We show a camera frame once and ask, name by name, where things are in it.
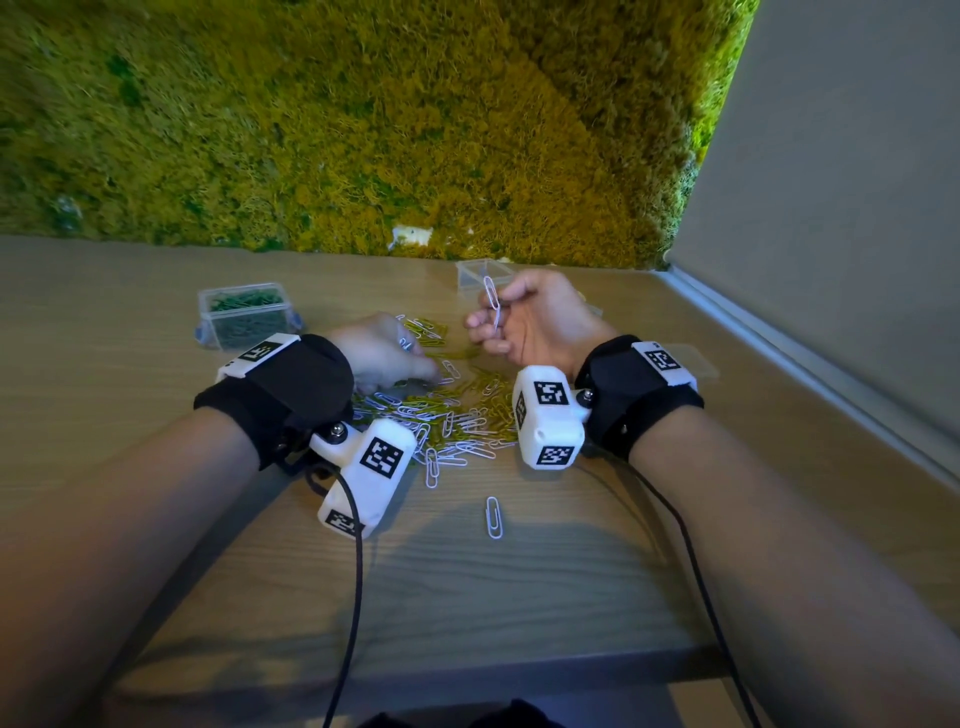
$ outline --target forearm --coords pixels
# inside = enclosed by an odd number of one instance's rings
[[[5,524],[0,722],[69,711],[256,469],[233,420],[200,409]]]
[[[778,725],[960,715],[960,641],[702,410],[654,425],[630,462],[683,516],[734,659]]]

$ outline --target white wall trim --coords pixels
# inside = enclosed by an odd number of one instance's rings
[[[960,444],[944,432],[676,266],[657,275],[800,383],[960,493]]]

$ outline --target moss wall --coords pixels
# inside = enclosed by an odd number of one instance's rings
[[[0,230],[647,266],[752,2],[3,0]]]

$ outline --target hand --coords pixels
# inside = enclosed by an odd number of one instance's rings
[[[617,335],[615,328],[587,308],[566,276],[556,271],[520,271],[498,296],[501,310],[496,330],[486,292],[480,294],[483,308],[467,316],[464,326],[470,341],[483,343],[489,353],[505,354],[521,367],[551,364],[573,381],[588,354]]]
[[[433,359],[423,354],[420,344],[405,352],[400,338],[414,340],[414,336],[389,313],[374,313],[353,324],[335,328],[325,334],[343,352],[350,368],[356,390],[370,395],[378,389],[391,387],[401,379],[422,379],[437,382],[440,369]]]

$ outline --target pile of paper clips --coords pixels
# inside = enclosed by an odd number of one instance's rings
[[[463,468],[468,456],[496,458],[497,452],[516,445],[516,422],[511,387],[499,374],[467,363],[472,376],[461,374],[456,360],[469,360],[478,349],[464,352],[432,352],[446,346],[443,324],[401,314],[397,318],[427,348],[427,355],[441,359],[447,376],[440,386],[426,394],[400,399],[383,392],[358,397],[353,402],[353,419],[368,424],[380,417],[408,427],[417,437],[414,459],[425,466],[427,488],[436,488],[444,467]]]

